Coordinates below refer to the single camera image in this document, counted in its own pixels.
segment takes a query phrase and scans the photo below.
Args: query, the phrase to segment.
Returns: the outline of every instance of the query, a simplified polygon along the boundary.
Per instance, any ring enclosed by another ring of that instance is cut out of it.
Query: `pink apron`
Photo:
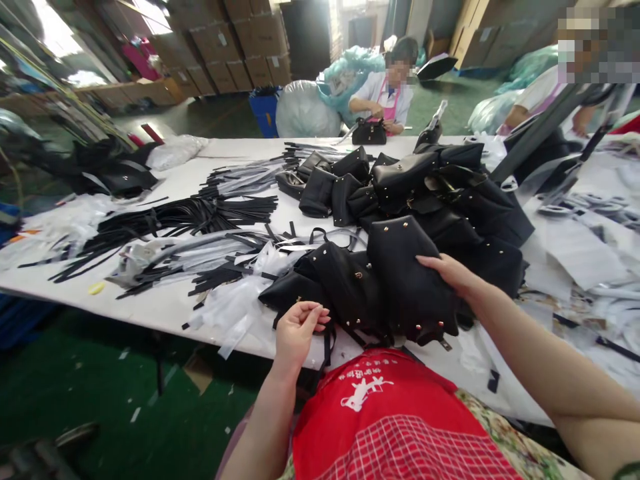
[[[538,108],[534,109],[531,113],[530,116],[534,116],[537,115],[538,113],[542,113],[544,112],[544,110],[546,110],[547,108],[549,108],[550,104],[553,103],[553,101],[555,100],[555,98],[558,96],[558,94],[560,94],[559,88],[562,85],[562,83],[558,83],[553,90],[551,91],[551,94],[544,100],[544,102],[542,102]],[[502,124],[500,125],[500,128],[498,128],[498,131],[496,132],[497,135],[504,135],[507,136],[511,133],[511,131],[513,130],[513,128],[511,128],[510,126],[506,125],[506,124]]]
[[[380,92],[378,93],[377,102],[380,103],[380,97],[382,97],[382,92],[384,92],[385,84],[387,83],[388,78],[386,77],[384,82],[382,82],[382,86],[380,87]],[[395,110],[398,106],[398,98],[400,98],[400,88],[398,88],[398,92],[395,94],[395,103],[391,108],[385,108],[385,120],[395,120]],[[388,137],[392,137],[393,134],[391,132],[387,132]]]

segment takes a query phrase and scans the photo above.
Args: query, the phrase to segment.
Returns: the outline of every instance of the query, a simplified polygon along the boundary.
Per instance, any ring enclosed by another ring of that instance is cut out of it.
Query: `green floor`
[[[407,134],[417,135],[424,128],[442,98],[449,100],[444,134],[467,134],[474,106],[492,96],[499,84],[500,80],[447,74],[430,90],[416,88],[408,120],[414,130]],[[190,101],[115,121],[142,138],[147,138],[139,128],[142,123],[152,124],[164,135],[261,136],[246,95]],[[47,138],[70,142],[52,125],[40,123],[34,128]],[[22,176],[27,208],[36,208],[43,196],[67,192],[46,175],[24,172]],[[0,201],[14,198],[15,188],[8,181],[0,189]],[[233,429],[254,402],[270,362],[239,353],[224,362],[216,348],[207,346],[199,354],[211,366],[213,381],[200,396],[181,369],[196,346],[180,338],[167,339],[164,371],[174,374],[165,394],[153,402],[156,366],[149,332],[61,307],[42,326],[36,341],[0,355],[0,445],[55,437],[96,421],[99,436],[77,457],[77,467],[86,478],[212,478],[229,438],[225,429]],[[127,347],[131,352],[120,360]],[[132,423],[138,407],[140,413]]]

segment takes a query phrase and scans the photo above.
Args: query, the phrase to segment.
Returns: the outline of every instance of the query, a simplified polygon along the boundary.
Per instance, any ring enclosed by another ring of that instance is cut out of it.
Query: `white table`
[[[463,137],[443,137],[441,143],[461,143]],[[315,145],[330,145],[334,139],[297,139],[299,143]],[[158,177],[165,181],[158,186],[144,202],[154,201],[162,197],[169,197],[172,201],[188,197],[197,193],[199,184],[216,167],[223,165],[238,165],[248,161],[276,157],[284,150],[283,139],[212,139],[210,144],[202,150],[200,156],[190,162],[160,172]],[[416,137],[394,137],[383,147],[366,147],[367,153],[377,156],[384,152],[391,157],[400,158],[410,154],[414,148]],[[342,145],[351,148],[350,144]],[[276,232],[289,230],[289,222],[293,221],[299,235],[309,235],[314,227],[326,230],[333,229],[332,219],[312,219],[302,216],[296,200],[272,188],[261,195],[277,195],[279,203],[277,210],[271,216],[271,228]],[[181,326],[190,318],[192,308],[196,303],[194,297],[188,297],[192,290],[190,281],[172,283],[166,286],[154,287],[140,295],[127,297],[122,300],[115,298],[123,290],[109,282],[98,295],[90,295],[92,285],[102,281],[117,264],[113,257],[104,264],[90,270],[84,275],[55,284],[47,280],[50,276],[60,272],[63,264],[41,265],[25,269],[12,269],[0,273],[0,289],[8,294],[63,303],[86,310],[97,315],[110,317],[150,329],[180,335],[196,341],[220,345],[221,331],[216,327],[203,326],[195,330],[182,330]],[[238,344],[236,350],[273,358],[275,354],[275,332],[271,329],[275,314],[264,316],[256,321],[248,334]],[[414,343],[407,343],[407,347],[424,364],[438,374],[453,381],[458,387],[466,389],[479,400],[504,415],[514,416],[516,409],[509,404],[507,398],[498,390],[494,394],[487,389],[488,377],[483,377],[463,368],[459,362],[462,347],[458,338],[448,337],[447,341],[453,350],[446,352],[438,342],[431,342],[425,347],[418,347]],[[358,356],[361,348],[342,330],[332,355],[332,367],[344,364]],[[323,360],[323,340],[314,338],[311,351],[305,366],[318,369]]]

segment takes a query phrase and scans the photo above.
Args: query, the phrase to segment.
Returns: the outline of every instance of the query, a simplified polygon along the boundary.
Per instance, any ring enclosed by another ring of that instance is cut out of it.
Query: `plastic bag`
[[[340,116],[324,104],[316,82],[296,80],[280,95],[275,124],[281,138],[337,137]]]
[[[371,72],[384,70],[385,59],[382,55],[371,49],[352,47],[320,74],[320,99],[334,108],[351,128],[357,118],[349,110],[351,96],[362,88]]]
[[[502,95],[482,100],[475,106],[469,117],[468,126],[470,130],[494,135],[500,125],[507,119],[512,106],[523,91],[508,91]]]
[[[558,64],[558,45],[550,45],[526,55],[518,60],[509,72],[508,82],[504,82],[496,91],[497,95],[502,93],[525,89],[533,83],[536,78]]]
[[[151,150],[147,166],[160,171],[177,167],[194,158],[208,143],[209,139],[191,135],[169,137],[164,145]]]

